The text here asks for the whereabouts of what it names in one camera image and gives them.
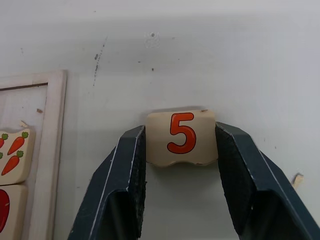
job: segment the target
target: number 5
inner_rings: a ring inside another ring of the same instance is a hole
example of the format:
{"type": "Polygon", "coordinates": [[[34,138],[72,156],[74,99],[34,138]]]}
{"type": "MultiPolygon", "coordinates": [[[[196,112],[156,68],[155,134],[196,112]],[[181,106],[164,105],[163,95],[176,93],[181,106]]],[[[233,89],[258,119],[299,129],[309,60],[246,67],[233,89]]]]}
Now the number 5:
{"type": "Polygon", "coordinates": [[[180,126],[180,121],[191,121],[194,119],[194,115],[191,112],[175,113],[171,117],[170,134],[184,134],[185,143],[183,145],[177,145],[174,142],[169,142],[166,148],[174,154],[187,154],[196,145],[196,133],[189,126],[180,126]]]}

